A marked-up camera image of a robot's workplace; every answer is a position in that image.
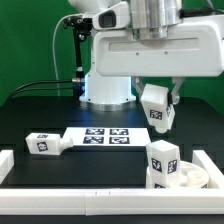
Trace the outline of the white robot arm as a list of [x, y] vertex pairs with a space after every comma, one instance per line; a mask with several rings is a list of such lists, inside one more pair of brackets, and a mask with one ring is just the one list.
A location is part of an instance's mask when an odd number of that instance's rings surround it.
[[80, 100], [98, 108], [133, 101], [141, 77], [216, 77], [224, 72], [224, 10], [182, 0], [68, 0], [92, 36]]

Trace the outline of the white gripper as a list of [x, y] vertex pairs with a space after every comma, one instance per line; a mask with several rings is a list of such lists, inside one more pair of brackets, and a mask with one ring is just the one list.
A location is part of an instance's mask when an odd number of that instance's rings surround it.
[[[224, 15], [186, 18], [168, 36], [136, 40], [128, 30], [99, 32], [93, 41], [95, 68], [102, 76], [173, 77], [169, 103], [177, 105], [184, 77], [215, 77], [224, 72]], [[140, 77], [132, 86], [141, 97]]]

